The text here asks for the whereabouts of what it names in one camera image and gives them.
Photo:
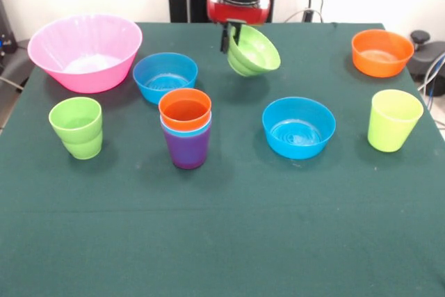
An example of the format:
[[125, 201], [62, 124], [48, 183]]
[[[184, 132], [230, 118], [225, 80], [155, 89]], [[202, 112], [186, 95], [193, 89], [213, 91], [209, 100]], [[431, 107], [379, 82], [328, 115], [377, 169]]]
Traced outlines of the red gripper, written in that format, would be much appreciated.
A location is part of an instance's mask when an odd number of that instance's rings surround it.
[[[207, 16], [211, 22], [223, 24], [220, 51], [227, 53], [229, 45], [229, 22], [249, 25], [262, 25], [266, 22], [271, 8], [271, 0], [259, 0], [251, 5], [233, 4], [226, 0], [207, 0]], [[242, 25], [233, 24], [233, 39], [239, 43]]]

